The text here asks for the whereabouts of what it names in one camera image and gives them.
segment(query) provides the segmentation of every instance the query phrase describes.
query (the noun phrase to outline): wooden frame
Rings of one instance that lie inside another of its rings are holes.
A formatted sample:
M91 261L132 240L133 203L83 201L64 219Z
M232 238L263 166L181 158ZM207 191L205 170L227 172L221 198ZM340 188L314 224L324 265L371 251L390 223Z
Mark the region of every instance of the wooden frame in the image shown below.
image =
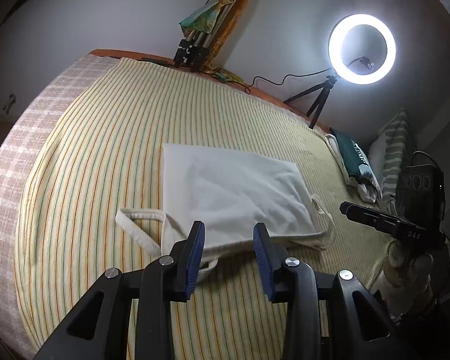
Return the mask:
M158 56L158 55L152 55L152 54L144 54L142 52L135 52L135 51L123 51L123 50L107 50L107 49L95 49L93 51L90 51L89 54L92 54L94 56L110 56L110 57L114 57L114 58L130 58L130 59L137 59L140 60L142 58L150 58L150 59L159 59L162 60L164 62L168 62L171 65L174 64L173 59L170 58L166 58L163 56ZM214 81L218 81L215 78L213 78L212 76L205 74L205 73L196 73L204 78L207 78L209 80L214 80ZM241 87L238 84L235 83L227 83L228 86L231 86L232 88L236 88L239 90L243 90L243 87ZM250 94L252 96L256 96L259 97L260 99L263 99L269 103L272 103L280 108L286 109L288 111L293 112L294 114L303 117L305 120L307 121L311 121L311 118L306 117L303 113L301 113L300 111L290 107L289 105L284 104L281 100L276 99L275 97L269 95L267 92L264 92L258 88L255 87L250 87ZM317 123L317 126L319 126L324 132L329 132L329 128L327 126L322 125L321 123Z

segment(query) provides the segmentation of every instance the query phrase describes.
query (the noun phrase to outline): white cloth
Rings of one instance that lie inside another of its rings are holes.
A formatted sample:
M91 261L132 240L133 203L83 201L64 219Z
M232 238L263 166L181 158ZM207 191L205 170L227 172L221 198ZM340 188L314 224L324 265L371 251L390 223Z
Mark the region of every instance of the white cloth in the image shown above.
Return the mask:
M205 223L199 281L219 257L253 249L253 227L264 222L270 237L286 245L325 249L332 241L332 216L310 195L296 164L258 154L165 144L163 211L120 209L116 222L150 255L169 254L195 220ZM324 228L319 215L324 217ZM132 219L163 222L157 245Z
M340 154L337 138L332 134L326 134L325 142L331 154L334 156L334 159L337 162L340 170L342 171L343 179L346 185L356 188L361 200L366 203L375 203L377 200L382 199L382 189L380 188L380 185L378 184L377 178L375 177L373 171L371 173L372 180L370 182L375 188L367 184L359 184L358 181L356 181L353 177L348 176L347 168L345 167L342 155ZM363 158L367 162L368 166L370 166L367 156L365 155L365 153L363 153L362 149L360 149L360 151L362 152Z

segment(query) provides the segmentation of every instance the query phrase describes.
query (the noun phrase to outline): yellow striped sheet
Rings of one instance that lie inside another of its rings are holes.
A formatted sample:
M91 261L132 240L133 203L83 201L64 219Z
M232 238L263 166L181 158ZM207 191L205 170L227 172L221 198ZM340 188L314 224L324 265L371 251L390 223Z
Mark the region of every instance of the yellow striped sheet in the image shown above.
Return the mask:
M335 220L324 252L290 251L314 269L348 268L365 282L388 238L339 212L358 202L321 135L298 118L226 85L122 59L82 93L48 137L24 187L15 275L23 323L38 349L109 267L144 268L147 256L115 224L119 207L160 208L164 143L224 147L297 164ZM156 222L139 225L157 242ZM132 316L137 311L132 307ZM221 259L187 303L172 304L177 359L280 357L285 305L266 301L253 252ZM133 358L135 318L128 355Z

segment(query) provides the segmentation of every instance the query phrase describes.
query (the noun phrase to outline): metal screw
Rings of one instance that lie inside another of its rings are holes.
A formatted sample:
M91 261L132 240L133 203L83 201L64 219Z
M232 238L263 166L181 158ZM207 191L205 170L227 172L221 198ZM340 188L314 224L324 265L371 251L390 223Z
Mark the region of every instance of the metal screw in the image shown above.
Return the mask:
M162 264L162 266L169 266L170 264L173 264L173 257L172 256L163 256L160 257L160 260L158 260L159 263Z
M353 273L348 269L342 269L338 274L343 280L351 280L353 278Z
M114 278L115 276L117 276L119 273L119 270L116 268L108 268L105 271L105 276L109 279Z
M285 264L287 264L288 266L297 266L298 264L300 264L300 260L295 257L287 257L285 259Z

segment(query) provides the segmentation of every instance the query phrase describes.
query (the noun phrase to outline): striped pillow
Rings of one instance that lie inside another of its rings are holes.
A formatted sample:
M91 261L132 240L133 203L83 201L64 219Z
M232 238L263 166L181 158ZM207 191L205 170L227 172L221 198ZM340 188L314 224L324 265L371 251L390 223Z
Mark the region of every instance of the striped pillow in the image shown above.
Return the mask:
M373 173L380 175L377 178L384 197L395 197L400 171L409 166L415 147L415 140L408 125L407 112L405 108L402 108L379 131L378 138L368 151L368 159ZM395 211L394 207L387 210L392 213Z

